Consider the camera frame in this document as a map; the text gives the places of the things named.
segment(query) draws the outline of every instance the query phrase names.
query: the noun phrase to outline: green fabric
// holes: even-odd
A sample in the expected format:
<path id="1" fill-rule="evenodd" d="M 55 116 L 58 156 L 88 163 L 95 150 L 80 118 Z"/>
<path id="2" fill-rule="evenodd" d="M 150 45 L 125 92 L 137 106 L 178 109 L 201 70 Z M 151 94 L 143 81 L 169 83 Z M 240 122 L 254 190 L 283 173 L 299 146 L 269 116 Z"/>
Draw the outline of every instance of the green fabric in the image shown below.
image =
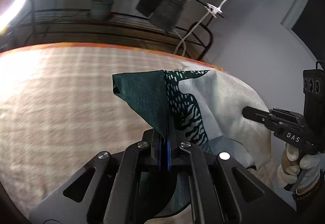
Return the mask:
<path id="1" fill-rule="evenodd" d="M 163 70 L 114 74 L 113 93 L 166 139 L 169 106 Z"/>

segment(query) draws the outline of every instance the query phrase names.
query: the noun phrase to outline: gloved hand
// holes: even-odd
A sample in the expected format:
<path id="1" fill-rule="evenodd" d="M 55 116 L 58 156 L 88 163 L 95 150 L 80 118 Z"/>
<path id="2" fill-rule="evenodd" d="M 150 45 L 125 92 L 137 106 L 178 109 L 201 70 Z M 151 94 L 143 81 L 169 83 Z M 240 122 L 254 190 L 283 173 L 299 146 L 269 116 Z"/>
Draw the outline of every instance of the gloved hand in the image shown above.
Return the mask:
<path id="1" fill-rule="evenodd" d="M 300 162 L 298 162 L 299 149 L 286 144 L 286 149 L 282 155 L 282 162 L 277 170 L 277 179 L 281 188 L 287 184 L 293 184 L 297 181 L 297 175 L 301 169 L 307 172 L 296 190 L 297 195 L 303 195 L 315 186 L 320 179 L 321 154 L 306 154 Z"/>

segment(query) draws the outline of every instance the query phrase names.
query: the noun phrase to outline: white fabric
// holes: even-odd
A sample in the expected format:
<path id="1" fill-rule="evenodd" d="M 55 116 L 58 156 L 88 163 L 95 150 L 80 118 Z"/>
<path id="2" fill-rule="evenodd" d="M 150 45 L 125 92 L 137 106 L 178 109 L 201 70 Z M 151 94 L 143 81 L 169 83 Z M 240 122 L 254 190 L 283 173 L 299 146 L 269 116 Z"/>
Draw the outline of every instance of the white fabric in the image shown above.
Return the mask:
<path id="1" fill-rule="evenodd" d="M 296 161 L 299 157 L 299 149 L 287 144 L 286 145 L 286 155 L 289 161 Z M 298 165 L 289 166 L 288 168 L 283 168 L 282 165 L 277 170 L 277 179 L 279 186 L 281 188 L 285 187 L 287 184 L 293 184 L 297 181 L 297 175 L 300 172 L 300 169 L 307 170 L 305 176 L 301 180 L 297 190 L 306 188 L 312 183 L 316 183 L 317 178 L 320 176 L 321 169 L 321 154 L 316 155 L 306 154 L 299 162 Z"/>
<path id="2" fill-rule="evenodd" d="M 196 98 L 209 140 L 224 135 L 241 143 L 257 169 L 269 161 L 271 132 L 264 125 L 242 115 L 247 105 L 268 111 L 250 86 L 218 70 L 210 70 L 199 78 L 182 80 L 178 86 L 182 93 L 193 94 Z"/>

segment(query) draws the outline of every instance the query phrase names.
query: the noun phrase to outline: bolt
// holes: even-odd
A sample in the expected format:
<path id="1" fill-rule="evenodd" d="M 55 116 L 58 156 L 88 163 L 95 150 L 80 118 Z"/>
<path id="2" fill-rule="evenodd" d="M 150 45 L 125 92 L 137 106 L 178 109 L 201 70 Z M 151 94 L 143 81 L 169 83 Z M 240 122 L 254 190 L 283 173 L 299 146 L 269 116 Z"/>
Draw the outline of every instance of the bolt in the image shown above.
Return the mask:
<path id="1" fill-rule="evenodd" d="M 189 147 L 191 147 L 191 143 L 190 142 L 188 142 L 188 141 L 183 141 L 183 142 L 181 142 L 181 147 L 182 148 L 189 148 Z"/>
<path id="2" fill-rule="evenodd" d="M 148 147 L 148 143 L 146 141 L 140 141 L 140 142 L 138 142 L 138 147 L 146 148 L 146 147 Z"/>
<path id="3" fill-rule="evenodd" d="M 99 159 L 106 159 L 107 157 L 109 157 L 109 153 L 107 151 L 101 151 L 99 154 L 98 154 L 98 158 Z"/>

